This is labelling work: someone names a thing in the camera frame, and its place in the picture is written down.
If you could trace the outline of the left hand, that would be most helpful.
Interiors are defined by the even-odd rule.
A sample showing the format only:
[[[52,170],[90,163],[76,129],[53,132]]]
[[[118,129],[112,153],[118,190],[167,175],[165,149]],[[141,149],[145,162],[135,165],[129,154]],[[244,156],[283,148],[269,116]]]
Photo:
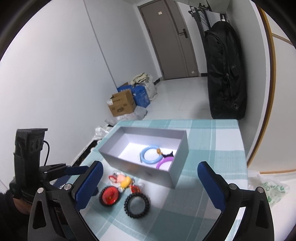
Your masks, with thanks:
[[[13,198],[13,201],[14,201],[15,207],[19,212],[21,212],[22,214],[30,214],[32,205],[29,202],[25,201],[22,198],[21,199]]]

